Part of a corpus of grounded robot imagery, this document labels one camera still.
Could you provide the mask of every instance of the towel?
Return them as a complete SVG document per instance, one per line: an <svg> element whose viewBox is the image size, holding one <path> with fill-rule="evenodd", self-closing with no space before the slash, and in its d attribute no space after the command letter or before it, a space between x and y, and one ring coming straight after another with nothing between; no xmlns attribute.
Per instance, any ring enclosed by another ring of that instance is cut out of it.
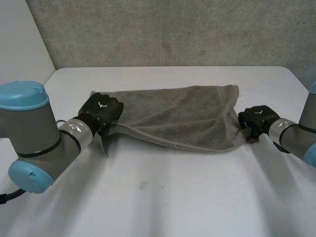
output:
<svg viewBox="0 0 316 237"><path fill-rule="evenodd" d="M225 152L246 143L250 133L242 130L234 111L237 85L100 93L124 103L108 135L95 139L103 149L109 136L126 134L176 149Z"/></svg>

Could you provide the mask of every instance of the gray robot arm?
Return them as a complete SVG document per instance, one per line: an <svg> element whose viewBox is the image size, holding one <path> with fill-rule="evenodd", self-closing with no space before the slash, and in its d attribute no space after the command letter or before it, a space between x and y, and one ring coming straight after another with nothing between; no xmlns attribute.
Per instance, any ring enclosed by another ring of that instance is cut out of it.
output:
<svg viewBox="0 0 316 237"><path fill-rule="evenodd" d="M307 97L299 123L280 118L267 106L255 106L239 113L242 128L249 127L248 139L258 139L267 134L275 146L285 153L292 153L307 164L316 167L316 83Z"/></svg>
<svg viewBox="0 0 316 237"><path fill-rule="evenodd" d="M78 116L57 127L44 87L34 81L0 85L0 135L9 138L18 159L8 174L22 191L42 193L92 141L118 120L123 103L100 93L93 94ZM9 200L0 195L0 204Z"/></svg>

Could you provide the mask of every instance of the light blue joint cap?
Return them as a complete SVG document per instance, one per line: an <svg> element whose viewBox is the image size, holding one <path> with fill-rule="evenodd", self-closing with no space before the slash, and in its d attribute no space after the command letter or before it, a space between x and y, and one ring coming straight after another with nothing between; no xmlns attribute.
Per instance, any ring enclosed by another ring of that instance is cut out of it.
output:
<svg viewBox="0 0 316 237"><path fill-rule="evenodd" d="M310 94L316 94L316 81L313 83Z"/></svg>
<svg viewBox="0 0 316 237"><path fill-rule="evenodd" d="M35 194L43 193L54 183L53 178L46 171L20 160L11 164L8 174L18 187Z"/></svg>
<svg viewBox="0 0 316 237"><path fill-rule="evenodd" d="M0 85L0 109L34 110L48 102L44 86L36 81L15 81Z"/></svg>
<svg viewBox="0 0 316 237"><path fill-rule="evenodd" d="M316 167L316 143L308 148L304 155L304 161L307 164Z"/></svg>

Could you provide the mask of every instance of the gray wall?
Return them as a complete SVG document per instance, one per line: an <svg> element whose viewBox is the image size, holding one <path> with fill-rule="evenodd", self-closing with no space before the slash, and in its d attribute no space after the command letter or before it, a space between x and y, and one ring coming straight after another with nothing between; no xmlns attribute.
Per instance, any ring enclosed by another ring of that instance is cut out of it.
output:
<svg viewBox="0 0 316 237"><path fill-rule="evenodd" d="M27 0L56 69L284 66L316 79L315 0Z"/></svg>

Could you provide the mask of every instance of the white wall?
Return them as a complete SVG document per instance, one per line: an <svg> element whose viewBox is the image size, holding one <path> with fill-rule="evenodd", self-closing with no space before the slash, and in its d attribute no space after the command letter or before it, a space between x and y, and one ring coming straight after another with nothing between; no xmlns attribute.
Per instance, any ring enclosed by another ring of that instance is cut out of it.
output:
<svg viewBox="0 0 316 237"><path fill-rule="evenodd" d="M55 68L24 0L0 0L0 83L45 83Z"/></svg>

